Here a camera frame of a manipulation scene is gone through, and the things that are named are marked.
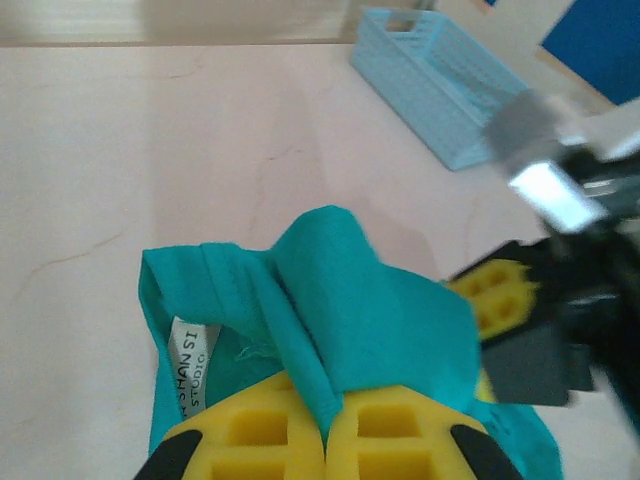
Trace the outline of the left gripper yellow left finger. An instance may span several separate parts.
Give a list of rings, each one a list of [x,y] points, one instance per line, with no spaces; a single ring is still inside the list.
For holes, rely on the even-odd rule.
[[[324,445],[291,379],[280,372],[174,426],[136,477],[323,479]]]

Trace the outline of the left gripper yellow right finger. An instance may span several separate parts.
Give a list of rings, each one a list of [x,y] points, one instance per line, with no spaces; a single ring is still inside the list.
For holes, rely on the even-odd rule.
[[[348,393],[326,444],[327,479],[520,479],[483,425],[403,386]]]

